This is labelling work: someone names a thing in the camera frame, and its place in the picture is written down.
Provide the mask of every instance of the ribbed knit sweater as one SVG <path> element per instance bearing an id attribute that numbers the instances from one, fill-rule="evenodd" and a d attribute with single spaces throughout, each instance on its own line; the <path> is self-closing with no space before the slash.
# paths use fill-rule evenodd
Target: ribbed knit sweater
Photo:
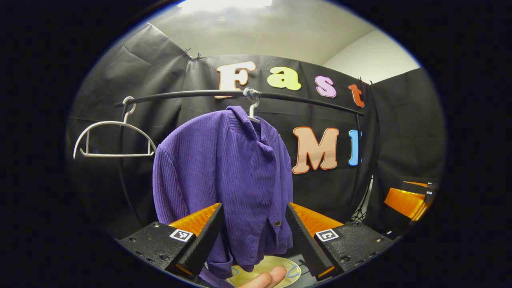
<path id="1" fill-rule="evenodd" d="M 251 272 L 264 255 L 292 247 L 285 219 L 293 202 L 290 156 L 276 129 L 256 118 L 259 124 L 240 106 L 201 115 L 175 129 L 155 154 L 159 222 L 224 206 L 225 229 L 207 259 L 209 272 L 200 275 L 207 281 L 231 277 L 232 265 Z"/>

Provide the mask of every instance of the hand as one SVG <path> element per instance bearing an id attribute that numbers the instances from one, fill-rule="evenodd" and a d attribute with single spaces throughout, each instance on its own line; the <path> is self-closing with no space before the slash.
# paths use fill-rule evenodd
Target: hand
<path id="1" fill-rule="evenodd" d="M 274 288 L 286 276 L 286 269 L 281 266 L 274 267 L 269 273 L 261 273 L 253 280 L 239 288 Z"/>

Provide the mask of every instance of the white plastic hanger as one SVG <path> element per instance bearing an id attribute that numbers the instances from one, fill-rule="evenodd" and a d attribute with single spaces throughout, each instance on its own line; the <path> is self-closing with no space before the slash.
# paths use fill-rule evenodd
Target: white plastic hanger
<path id="1" fill-rule="evenodd" d="M 244 89 L 244 96 L 247 96 L 247 89 L 250 89 L 250 88 Z M 253 105 L 251 105 L 251 107 L 249 107 L 249 119 L 256 123 L 259 123 L 260 121 L 254 117 L 254 109 L 256 107 L 258 107 L 259 104 L 260 104 L 260 100 L 258 99 L 258 101 L 256 103 L 254 103 Z"/>
<path id="2" fill-rule="evenodd" d="M 131 97 L 131 96 L 126 97 L 123 100 L 123 104 L 125 104 L 128 99 L 134 99 L 134 98 Z M 135 111 L 135 104 L 133 104 L 133 108 L 124 115 L 123 122 L 119 122 L 119 121 L 102 121 L 102 122 L 94 123 L 94 124 L 90 125 L 89 127 L 87 127 L 82 132 L 82 134 L 80 134 L 80 136 L 78 137 L 78 140 L 76 140 L 75 150 L 73 151 L 73 159 L 75 159 L 75 154 L 76 154 L 76 149 L 78 147 L 78 143 L 80 143 L 80 140 L 82 139 L 82 137 L 86 133 L 87 133 L 86 151 L 84 152 L 82 150 L 82 148 L 80 148 L 80 153 L 82 153 L 82 155 L 85 156 L 85 157 L 97 157 L 97 158 L 116 158 L 117 157 L 117 158 L 119 158 L 119 157 L 146 157 L 146 156 L 153 156 L 155 151 L 157 150 L 157 148 L 156 148 L 155 144 L 153 143 L 153 141 L 151 140 L 151 138 L 146 133 L 144 133 L 142 130 L 140 130 L 139 128 L 126 123 L 126 121 L 128 120 L 128 115 L 132 114 L 133 111 Z M 144 137 L 147 138 L 147 154 L 94 154 L 94 153 L 93 154 L 89 154 L 89 132 L 94 127 L 101 126 L 101 125 L 120 125 L 120 126 L 125 126 L 125 127 L 128 127 L 128 128 L 132 128 L 133 130 L 135 130 L 135 131 L 139 132 L 140 134 L 144 135 Z"/>

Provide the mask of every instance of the white wall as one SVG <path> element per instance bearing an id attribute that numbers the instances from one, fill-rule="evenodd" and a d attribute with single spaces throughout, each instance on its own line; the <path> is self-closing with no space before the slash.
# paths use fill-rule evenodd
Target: white wall
<path id="1" fill-rule="evenodd" d="M 341 50 L 324 67 L 377 83 L 420 65 L 400 44 L 377 29 Z"/>

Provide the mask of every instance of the sweater collar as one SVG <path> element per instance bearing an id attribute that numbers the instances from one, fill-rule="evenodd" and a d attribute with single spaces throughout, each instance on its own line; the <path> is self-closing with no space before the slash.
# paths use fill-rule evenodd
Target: sweater collar
<path id="1" fill-rule="evenodd" d="M 238 132 L 241 132 L 240 128 L 242 128 L 245 131 L 245 133 L 249 133 L 252 140 L 258 139 L 256 130 L 254 129 L 251 120 L 249 119 L 247 113 L 244 111 L 242 107 L 228 106 L 226 110 L 233 111 L 233 113 L 230 114 L 229 120 L 231 128 L 233 130 L 238 130 Z M 277 130 L 274 127 L 272 127 L 267 121 L 261 119 L 260 117 L 256 116 L 255 118 L 260 121 L 261 142 L 268 146 L 274 144 L 279 138 Z"/>

